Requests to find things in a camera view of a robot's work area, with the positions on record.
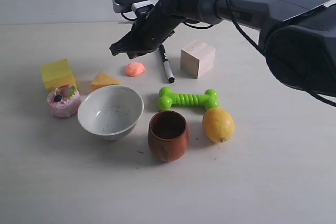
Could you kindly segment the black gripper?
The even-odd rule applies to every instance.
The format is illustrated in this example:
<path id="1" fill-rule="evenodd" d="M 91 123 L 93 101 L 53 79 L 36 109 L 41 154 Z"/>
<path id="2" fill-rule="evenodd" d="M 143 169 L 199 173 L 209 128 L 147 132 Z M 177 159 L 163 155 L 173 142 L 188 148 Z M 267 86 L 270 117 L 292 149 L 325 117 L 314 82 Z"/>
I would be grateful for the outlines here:
<path id="1" fill-rule="evenodd" d="M 199 23 L 198 0 L 158 0 L 131 31 L 109 47 L 113 56 L 126 53 L 134 59 L 154 52 L 184 21 Z"/>

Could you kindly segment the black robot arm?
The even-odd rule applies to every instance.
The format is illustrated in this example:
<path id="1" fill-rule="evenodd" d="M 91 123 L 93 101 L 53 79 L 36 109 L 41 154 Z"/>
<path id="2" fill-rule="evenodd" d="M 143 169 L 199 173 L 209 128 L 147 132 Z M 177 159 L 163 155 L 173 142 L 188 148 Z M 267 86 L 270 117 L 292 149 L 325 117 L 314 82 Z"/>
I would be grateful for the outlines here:
<path id="1" fill-rule="evenodd" d="M 332 0 L 158 0 L 131 30 L 110 46 L 135 58 L 156 50 L 182 22 L 259 32 L 255 47 L 284 85 L 335 96 L 335 3 Z"/>

